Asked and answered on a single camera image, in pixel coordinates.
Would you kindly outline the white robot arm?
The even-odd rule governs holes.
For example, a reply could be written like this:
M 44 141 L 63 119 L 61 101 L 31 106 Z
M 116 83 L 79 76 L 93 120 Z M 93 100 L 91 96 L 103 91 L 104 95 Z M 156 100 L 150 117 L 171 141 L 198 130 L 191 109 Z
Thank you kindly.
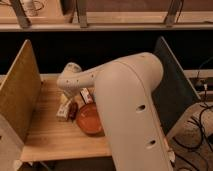
M 152 92 L 163 66 L 151 53 L 121 57 L 81 71 L 69 63 L 57 85 L 69 97 L 92 86 L 117 171 L 173 171 Z

